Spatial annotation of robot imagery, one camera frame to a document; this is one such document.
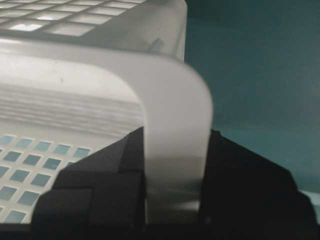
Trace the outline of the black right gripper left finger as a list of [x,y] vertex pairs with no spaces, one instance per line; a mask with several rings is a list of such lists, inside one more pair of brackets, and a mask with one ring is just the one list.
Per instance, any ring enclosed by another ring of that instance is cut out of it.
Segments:
[[137,240],[145,224],[144,129],[62,169],[34,208],[34,240]]

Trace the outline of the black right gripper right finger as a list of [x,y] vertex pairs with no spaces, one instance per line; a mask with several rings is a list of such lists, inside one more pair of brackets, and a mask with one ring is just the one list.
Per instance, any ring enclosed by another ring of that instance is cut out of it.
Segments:
[[317,240],[311,200],[289,170],[210,133],[199,221],[208,240]]

